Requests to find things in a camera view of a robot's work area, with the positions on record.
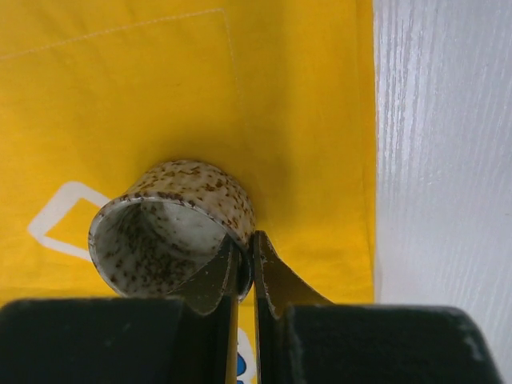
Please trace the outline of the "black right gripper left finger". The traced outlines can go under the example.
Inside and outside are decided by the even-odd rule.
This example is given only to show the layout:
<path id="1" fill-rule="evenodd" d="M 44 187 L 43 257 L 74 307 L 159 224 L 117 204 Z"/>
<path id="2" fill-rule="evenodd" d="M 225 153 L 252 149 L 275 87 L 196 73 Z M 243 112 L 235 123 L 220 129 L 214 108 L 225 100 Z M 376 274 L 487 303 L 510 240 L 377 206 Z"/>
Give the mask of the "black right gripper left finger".
<path id="1" fill-rule="evenodd" d="M 2 382 L 235 382 L 239 259 L 225 240 L 171 298 L 8 303 L 1 310 Z"/>

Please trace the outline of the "speckled ceramic cup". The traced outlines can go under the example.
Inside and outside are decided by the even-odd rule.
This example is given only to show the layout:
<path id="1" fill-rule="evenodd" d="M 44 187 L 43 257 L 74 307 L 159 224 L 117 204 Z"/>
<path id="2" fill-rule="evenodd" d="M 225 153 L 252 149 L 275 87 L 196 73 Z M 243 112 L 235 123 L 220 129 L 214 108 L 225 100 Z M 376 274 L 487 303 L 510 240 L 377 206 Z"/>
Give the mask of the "speckled ceramic cup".
<path id="1" fill-rule="evenodd" d="M 88 251 L 117 294 L 160 298 L 210 262 L 224 238 L 248 250 L 255 223 L 233 176 L 196 160 L 162 162 L 95 215 Z"/>

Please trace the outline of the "yellow Pikachu cloth placemat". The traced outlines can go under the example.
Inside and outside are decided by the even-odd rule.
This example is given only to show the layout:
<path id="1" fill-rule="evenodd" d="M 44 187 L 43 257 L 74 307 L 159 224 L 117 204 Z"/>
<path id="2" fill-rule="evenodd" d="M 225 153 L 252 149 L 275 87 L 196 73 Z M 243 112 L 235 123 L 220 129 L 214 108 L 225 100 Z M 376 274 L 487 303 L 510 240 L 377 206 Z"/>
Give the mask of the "yellow Pikachu cloth placemat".
<path id="1" fill-rule="evenodd" d="M 234 243 L 237 356 L 257 333 L 258 231 L 329 301 L 371 303 L 375 155 L 369 1 L 4 1 L 1 310 L 142 298 L 96 271 L 90 224 L 182 159 L 233 176 L 253 204 L 249 248 Z"/>

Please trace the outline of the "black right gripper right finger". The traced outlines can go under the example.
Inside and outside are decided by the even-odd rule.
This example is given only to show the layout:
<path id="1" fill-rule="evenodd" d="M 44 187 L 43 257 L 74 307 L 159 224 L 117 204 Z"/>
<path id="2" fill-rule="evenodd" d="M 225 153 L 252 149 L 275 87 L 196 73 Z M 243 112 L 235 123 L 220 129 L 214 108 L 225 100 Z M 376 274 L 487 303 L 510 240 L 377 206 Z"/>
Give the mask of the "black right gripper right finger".
<path id="1" fill-rule="evenodd" d="M 335 304 L 252 238 L 260 383 L 500 383 L 482 332 L 451 306 Z"/>

